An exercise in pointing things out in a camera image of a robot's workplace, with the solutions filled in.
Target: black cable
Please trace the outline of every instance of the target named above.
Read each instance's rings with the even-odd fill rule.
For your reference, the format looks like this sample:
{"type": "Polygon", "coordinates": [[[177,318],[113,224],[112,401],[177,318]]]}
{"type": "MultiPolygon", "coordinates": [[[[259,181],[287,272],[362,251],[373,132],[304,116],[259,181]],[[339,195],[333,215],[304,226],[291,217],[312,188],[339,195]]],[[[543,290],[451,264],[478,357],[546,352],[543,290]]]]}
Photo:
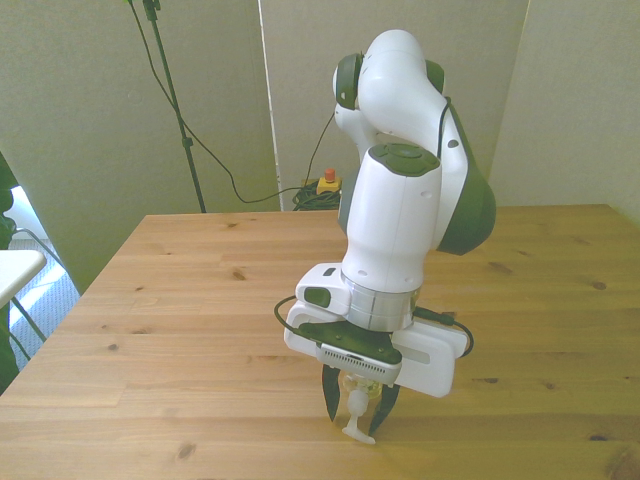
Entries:
{"type": "Polygon", "coordinates": [[[298,210],[338,210],[340,207],[340,192],[316,193],[318,181],[302,187],[293,197],[295,207],[298,210]]]}
{"type": "Polygon", "coordinates": [[[442,137],[444,137],[444,116],[447,113],[447,110],[449,110],[449,107],[451,106],[451,98],[450,97],[444,97],[447,100],[447,104],[444,106],[444,108],[442,109],[442,113],[440,114],[440,123],[438,126],[438,159],[440,159],[440,155],[442,154],[442,137]]]}
{"type": "Polygon", "coordinates": [[[473,334],[471,333],[471,330],[469,330],[467,327],[465,327],[461,323],[458,323],[458,322],[456,322],[454,320],[453,324],[456,327],[460,328],[462,331],[464,331],[464,333],[467,334],[467,337],[469,337],[469,345],[467,346],[467,348],[464,351],[464,353],[462,355],[460,355],[460,358],[466,357],[467,355],[469,355],[471,353],[471,350],[473,350],[473,346],[475,345],[475,341],[473,340],[473,334]]]}
{"type": "Polygon", "coordinates": [[[284,318],[282,318],[282,315],[280,315],[280,307],[282,305],[284,305],[287,302],[290,302],[291,300],[295,299],[296,296],[295,295],[291,295],[290,297],[287,298],[283,298],[282,300],[280,300],[275,307],[273,307],[273,313],[276,315],[276,318],[278,319],[278,321],[282,324],[282,326],[284,328],[286,328],[287,330],[295,333],[296,335],[299,335],[301,337],[307,338],[306,335],[302,334],[302,332],[300,332],[299,328],[294,328],[291,325],[289,325],[284,318]]]}
{"type": "Polygon", "coordinates": [[[309,181],[309,174],[311,173],[311,165],[313,164],[313,159],[315,158],[316,152],[318,151],[318,148],[320,147],[320,142],[322,142],[322,137],[324,137],[324,134],[327,131],[327,128],[329,128],[329,125],[331,125],[331,121],[334,119],[335,116],[336,116],[336,112],[333,112],[331,114],[331,118],[329,118],[329,121],[324,126],[324,129],[322,130],[322,133],[320,134],[320,138],[318,139],[318,143],[316,144],[316,148],[313,151],[313,155],[311,155],[311,160],[309,161],[309,168],[307,169],[307,176],[305,177],[304,183],[302,184],[303,187],[307,186],[307,182],[309,181]]]}
{"type": "Polygon", "coordinates": [[[424,318],[425,320],[438,322],[442,325],[447,325],[449,327],[456,326],[459,329],[461,329],[469,338],[469,344],[467,345],[467,348],[465,349],[464,353],[460,355],[460,358],[466,357],[471,353],[471,350],[473,350],[475,341],[473,339],[473,334],[471,333],[471,330],[469,330],[463,324],[456,322],[451,315],[447,315],[446,313],[434,312],[433,310],[429,310],[428,308],[423,308],[423,307],[416,307],[413,310],[413,315],[418,318],[424,318]]]}
{"type": "MultiPolygon", "coordinates": [[[[140,36],[142,37],[142,42],[144,43],[144,48],[145,51],[147,53],[147,58],[149,60],[149,66],[151,67],[151,72],[153,73],[153,77],[156,79],[156,82],[158,83],[158,85],[160,86],[160,89],[162,90],[162,93],[164,93],[164,96],[167,99],[167,102],[169,102],[169,105],[171,105],[171,107],[173,108],[173,110],[176,112],[176,115],[179,115],[180,118],[182,119],[182,123],[184,124],[184,127],[186,128],[186,130],[191,134],[191,136],[193,136],[193,139],[198,142],[198,144],[218,163],[218,165],[220,165],[220,167],[222,167],[222,169],[227,173],[227,175],[229,176],[229,179],[231,180],[231,186],[233,187],[233,192],[235,193],[236,197],[238,198],[238,200],[240,200],[242,203],[258,203],[258,202],[264,202],[265,200],[269,200],[270,198],[276,197],[278,195],[280,195],[281,193],[284,192],[288,192],[291,190],[301,190],[303,187],[290,187],[290,188],[285,188],[283,190],[280,190],[279,192],[276,192],[272,195],[268,195],[264,198],[260,198],[257,200],[245,200],[244,198],[242,198],[242,196],[240,195],[240,193],[238,192],[238,189],[236,188],[236,182],[235,182],[235,178],[233,177],[233,174],[231,173],[231,171],[227,168],[227,166],[222,163],[222,161],[209,149],[207,148],[207,146],[198,138],[198,136],[193,132],[193,130],[191,130],[191,128],[189,127],[189,125],[187,124],[187,122],[184,120],[184,118],[182,117],[181,113],[179,110],[176,109],[176,106],[173,104],[173,101],[171,100],[171,97],[169,96],[169,94],[167,93],[166,88],[164,87],[162,81],[160,80],[160,78],[158,77],[158,74],[156,72],[156,69],[153,65],[153,59],[151,57],[151,52],[149,51],[149,44],[147,43],[147,39],[146,36],[144,34],[144,30],[142,29],[142,25],[140,24],[140,19],[138,18],[138,13],[136,12],[135,7],[133,6],[133,1],[132,0],[128,0],[129,2],[129,6],[131,7],[131,11],[133,12],[133,16],[136,20],[136,24],[138,26],[138,31],[140,32],[140,36]]],[[[320,142],[322,141],[322,138],[324,137],[325,132],[327,131],[327,128],[329,127],[329,124],[331,123],[331,121],[333,120],[335,116],[335,113],[331,114],[331,118],[329,119],[329,121],[327,122],[327,125],[325,126],[324,130],[322,131],[322,134],[320,135],[320,139],[318,140],[318,144],[316,145],[316,148],[313,152],[313,155],[311,156],[311,160],[309,162],[309,170],[307,171],[307,180],[309,178],[309,172],[311,171],[311,164],[313,163],[313,159],[315,157],[316,152],[318,151],[318,147],[320,146],[320,142]]]]}

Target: black stand pole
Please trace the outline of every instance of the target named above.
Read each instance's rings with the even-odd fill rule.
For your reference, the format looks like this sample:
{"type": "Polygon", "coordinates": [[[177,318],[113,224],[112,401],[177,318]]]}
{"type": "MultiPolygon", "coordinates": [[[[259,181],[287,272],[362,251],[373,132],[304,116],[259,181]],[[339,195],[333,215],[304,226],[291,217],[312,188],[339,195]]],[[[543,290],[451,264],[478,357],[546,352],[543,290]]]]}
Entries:
{"type": "Polygon", "coordinates": [[[176,97],[176,91],[173,88],[173,82],[171,81],[171,73],[169,72],[169,64],[167,63],[167,57],[164,54],[164,48],[162,46],[162,39],[160,38],[160,32],[158,31],[158,16],[156,15],[156,10],[160,10],[160,2],[159,0],[142,0],[144,4],[144,10],[147,14],[147,19],[151,22],[153,26],[153,33],[156,36],[156,43],[158,44],[158,50],[160,50],[160,57],[162,58],[162,66],[164,67],[164,73],[167,76],[167,84],[169,86],[169,92],[171,93],[171,101],[173,103],[173,109],[176,112],[176,117],[178,118],[178,126],[180,127],[180,133],[182,135],[182,146],[184,147],[184,151],[187,154],[187,161],[189,162],[189,169],[191,170],[191,178],[193,179],[193,186],[196,189],[196,195],[198,196],[198,203],[200,204],[200,211],[202,213],[207,213],[204,200],[202,199],[202,191],[200,190],[200,182],[198,181],[198,174],[196,173],[196,167],[193,163],[193,155],[191,155],[191,146],[193,145],[193,140],[190,137],[187,137],[187,134],[184,129],[184,121],[182,120],[182,115],[180,114],[180,107],[178,106],[178,98],[176,97]]]}

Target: floor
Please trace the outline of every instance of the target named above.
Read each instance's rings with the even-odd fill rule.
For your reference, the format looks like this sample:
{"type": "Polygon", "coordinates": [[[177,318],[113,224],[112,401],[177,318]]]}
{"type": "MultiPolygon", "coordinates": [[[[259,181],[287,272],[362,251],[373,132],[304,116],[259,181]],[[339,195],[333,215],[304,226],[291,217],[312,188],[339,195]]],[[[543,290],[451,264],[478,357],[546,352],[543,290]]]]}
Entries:
{"type": "MultiPolygon", "coordinates": [[[[44,243],[53,250],[51,242],[44,240],[44,243]]],[[[14,239],[9,245],[9,250],[38,250],[47,258],[47,265],[16,295],[16,298],[42,333],[49,337],[80,298],[78,291],[65,270],[34,240],[14,239]]],[[[9,325],[11,332],[18,338],[28,355],[33,357],[42,342],[14,306],[9,312],[9,325]]],[[[11,346],[16,354],[18,367],[22,370],[28,360],[13,340],[11,346]]]]}

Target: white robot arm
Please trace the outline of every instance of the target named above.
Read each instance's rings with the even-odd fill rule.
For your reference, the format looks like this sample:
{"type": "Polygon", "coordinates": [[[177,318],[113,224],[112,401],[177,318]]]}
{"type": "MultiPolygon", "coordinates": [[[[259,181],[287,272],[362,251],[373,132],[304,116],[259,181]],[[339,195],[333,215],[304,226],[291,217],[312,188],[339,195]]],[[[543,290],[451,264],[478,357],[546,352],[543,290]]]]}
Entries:
{"type": "MultiPolygon", "coordinates": [[[[348,249],[342,263],[317,265],[299,282],[285,341],[325,364],[332,419],[337,403],[327,389],[336,387],[326,378],[337,382],[342,369],[358,379],[343,431],[367,443],[374,441],[357,429],[366,385],[385,385],[381,403],[386,392],[391,405],[399,385],[436,397],[450,391],[467,337],[414,317],[425,256],[431,249],[467,253],[495,221],[493,194],[443,83],[442,70],[402,30],[378,36],[364,56],[345,57],[334,74],[336,122],[361,158],[342,191],[348,249]],[[378,133],[403,143],[377,144],[378,133]]],[[[370,433],[385,416],[374,417],[370,433]]]]}

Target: wood grain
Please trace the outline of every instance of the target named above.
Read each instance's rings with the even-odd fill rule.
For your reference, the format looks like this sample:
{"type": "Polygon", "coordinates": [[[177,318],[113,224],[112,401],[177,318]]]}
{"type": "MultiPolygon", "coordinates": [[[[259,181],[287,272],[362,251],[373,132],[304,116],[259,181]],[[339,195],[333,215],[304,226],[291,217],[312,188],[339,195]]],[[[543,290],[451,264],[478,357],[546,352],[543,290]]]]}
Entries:
{"type": "Polygon", "coordinates": [[[344,402],[328,420],[321,365],[272,314],[342,259],[335,220],[145,218],[0,397],[0,478],[640,478],[636,227],[502,208],[474,252],[430,253],[419,304],[476,348],[447,397],[403,389],[370,447],[341,433],[344,402]]]}

